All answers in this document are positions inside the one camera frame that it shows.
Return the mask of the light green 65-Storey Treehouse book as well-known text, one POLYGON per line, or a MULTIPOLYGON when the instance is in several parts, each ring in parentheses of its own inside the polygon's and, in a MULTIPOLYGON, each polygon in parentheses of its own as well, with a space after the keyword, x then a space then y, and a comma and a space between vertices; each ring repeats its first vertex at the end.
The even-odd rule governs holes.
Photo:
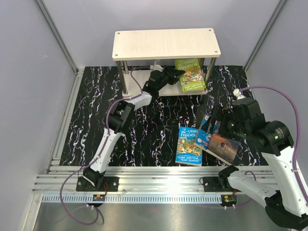
POLYGON ((175 68, 185 73, 179 78, 184 93, 204 91, 205 76, 200 68, 197 58, 175 60, 175 68))

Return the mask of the blue thin children's book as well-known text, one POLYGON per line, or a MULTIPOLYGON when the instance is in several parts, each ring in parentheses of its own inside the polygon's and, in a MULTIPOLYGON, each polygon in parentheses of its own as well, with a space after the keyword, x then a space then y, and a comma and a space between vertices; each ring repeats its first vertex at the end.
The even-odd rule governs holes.
POLYGON ((212 132, 208 133, 206 131, 205 128, 203 128, 203 126, 205 125, 205 123, 209 120, 210 116, 209 115, 205 115, 204 118, 203 118, 203 121, 198 129, 198 132, 197 132, 197 135, 196 135, 196 138, 195 138, 195 142, 194 142, 194 145, 199 147, 200 149, 202 150, 206 150, 209 143, 210 143, 210 140, 211 140, 211 137, 212 137, 212 134, 214 134, 218 128, 219 128, 219 122, 217 121, 213 127, 213 130, 212 132))

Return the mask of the dark Tale of Two Cities book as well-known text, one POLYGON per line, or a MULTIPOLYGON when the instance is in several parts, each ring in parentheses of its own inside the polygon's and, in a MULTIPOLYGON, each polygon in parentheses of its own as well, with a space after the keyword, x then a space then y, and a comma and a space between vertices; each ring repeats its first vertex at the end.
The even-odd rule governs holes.
POLYGON ((224 162, 227 165, 233 165, 239 142, 214 133, 211 136, 210 142, 207 146, 206 152, 224 162))

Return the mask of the blue 26-Storey Treehouse book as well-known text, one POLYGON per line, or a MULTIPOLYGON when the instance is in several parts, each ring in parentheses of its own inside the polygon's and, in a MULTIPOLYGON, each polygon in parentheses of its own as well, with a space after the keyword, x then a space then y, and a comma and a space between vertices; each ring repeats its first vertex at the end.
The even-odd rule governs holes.
POLYGON ((198 129, 180 127, 175 162, 189 166, 202 165, 203 150, 195 146, 198 129))

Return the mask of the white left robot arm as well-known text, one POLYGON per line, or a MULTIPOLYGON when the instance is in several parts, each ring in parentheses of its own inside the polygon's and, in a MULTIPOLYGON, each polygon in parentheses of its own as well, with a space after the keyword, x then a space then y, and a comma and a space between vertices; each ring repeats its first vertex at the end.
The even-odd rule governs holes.
POLYGON ((143 86, 137 84, 140 88, 139 94, 116 100, 110 106, 105 118, 106 128, 102 140, 93 159, 83 170, 83 179, 91 190, 99 191, 103 187, 109 157, 120 136, 128 130, 135 111, 155 101, 163 87, 176 84, 183 74, 183 70, 159 66, 150 72, 149 79, 143 86))

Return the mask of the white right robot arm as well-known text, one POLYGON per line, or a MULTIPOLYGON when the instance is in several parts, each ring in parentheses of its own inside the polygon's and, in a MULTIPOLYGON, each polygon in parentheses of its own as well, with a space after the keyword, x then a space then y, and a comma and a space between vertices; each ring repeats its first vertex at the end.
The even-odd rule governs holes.
POLYGON ((308 226, 307 185, 299 173, 294 141, 287 126, 280 121, 267 122, 259 104, 251 98, 235 100, 231 108, 214 106, 209 123, 219 121, 218 134, 227 139, 247 142, 261 152, 268 163, 278 189, 249 178, 235 166, 218 173, 223 191, 237 189, 258 202, 279 227, 303 230, 308 226))

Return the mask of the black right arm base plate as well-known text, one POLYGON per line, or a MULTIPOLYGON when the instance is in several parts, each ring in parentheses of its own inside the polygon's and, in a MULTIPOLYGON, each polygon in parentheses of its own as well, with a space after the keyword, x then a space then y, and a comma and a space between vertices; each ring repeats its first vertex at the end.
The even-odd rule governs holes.
POLYGON ((230 186, 228 181, 221 177, 201 177, 200 184, 204 192, 234 192, 235 189, 230 186))

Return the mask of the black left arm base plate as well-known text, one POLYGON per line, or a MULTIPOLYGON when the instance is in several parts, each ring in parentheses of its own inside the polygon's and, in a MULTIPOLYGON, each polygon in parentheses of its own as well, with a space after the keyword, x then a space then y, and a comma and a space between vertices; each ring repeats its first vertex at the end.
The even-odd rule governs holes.
POLYGON ((119 177, 103 177, 99 179, 97 184, 93 185, 84 177, 78 177, 76 191, 77 192, 117 192, 119 186, 119 177))

